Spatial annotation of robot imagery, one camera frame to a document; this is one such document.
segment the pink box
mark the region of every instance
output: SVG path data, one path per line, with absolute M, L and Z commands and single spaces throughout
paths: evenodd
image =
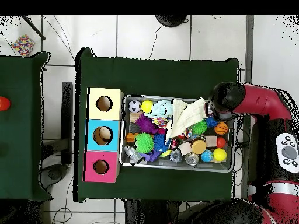
M 103 160 L 108 165 L 106 173 L 99 174 L 94 169 L 94 164 Z M 115 183 L 119 174 L 118 152 L 87 151 L 85 163 L 85 182 Z

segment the blue spiky ball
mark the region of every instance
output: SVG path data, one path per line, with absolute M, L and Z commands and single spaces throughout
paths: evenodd
M 165 144 L 165 136 L 162 134 L 154 135 L 154 150 L 166 152 L 169 149 L 171 144 L 171 139 L 168 140 L 167 144 Z
M 205 121 L 206 121 L 206 124 L 207 124 L 208 128 L 213 128 L 218 124 L 218 122 L 215 121 L 212 116 L 209 117 L 209 118 L 206 118 Z

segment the circular hole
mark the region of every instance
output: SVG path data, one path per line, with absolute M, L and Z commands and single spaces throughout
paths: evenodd
M 110 111 L 112 108 L 112 100 L 108 96 L 101 96 L 96 101 L 96 107 L 100 111 Z
M 108 145 L 113 139 L 112 130 L 107 126 L 97 127 L 93 132 L 93 140 L 98 145 Z
M 98 174 L 105 174 L 109 170 L 109 166 L 108 166 L 107 161 L 105 161 L 105 160 L 97 160 L 93 164 L 93 169 Z

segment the yellow ball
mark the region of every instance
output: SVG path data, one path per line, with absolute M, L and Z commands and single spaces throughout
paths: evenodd
M 213 156 L 215 160 L 222 162 L 227 157 L 227 153 L 224 149 L 218 148 L 214 150 Z
M 141 104 L 141 109 L 145 113 L 150 113 L 152 110 L 152 102 L 150 100 L 146 100 Z

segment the green spiky ball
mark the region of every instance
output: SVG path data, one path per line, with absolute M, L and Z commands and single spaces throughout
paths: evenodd
M 136 136 L 137 152 L 148 153 L 154 148 L 154 140 L 148 133 L 140 133 Z
M 207 123 L 203 119 L 200 122 L 191 125 L 192 134 L 201 135 L 207 130 Z

